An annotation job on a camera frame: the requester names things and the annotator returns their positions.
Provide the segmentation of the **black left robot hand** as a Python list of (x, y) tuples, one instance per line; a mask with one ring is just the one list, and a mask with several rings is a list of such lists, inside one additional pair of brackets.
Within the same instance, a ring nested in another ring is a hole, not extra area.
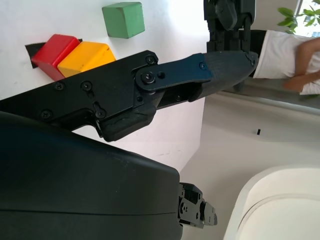
[(209, 30), (208, 52), (250, 51), (255, 0), (205, 0), (203, 11)]

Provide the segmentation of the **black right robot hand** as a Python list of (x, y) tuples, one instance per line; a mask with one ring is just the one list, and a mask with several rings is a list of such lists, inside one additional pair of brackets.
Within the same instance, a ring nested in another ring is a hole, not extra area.
[(0, 102), (3, 240), (179, 240), (218, 223), (178, 171), (110, 145), (158, 109), (228, 89), (257, 67), (246, 51), (158, 64), (143, 51)]

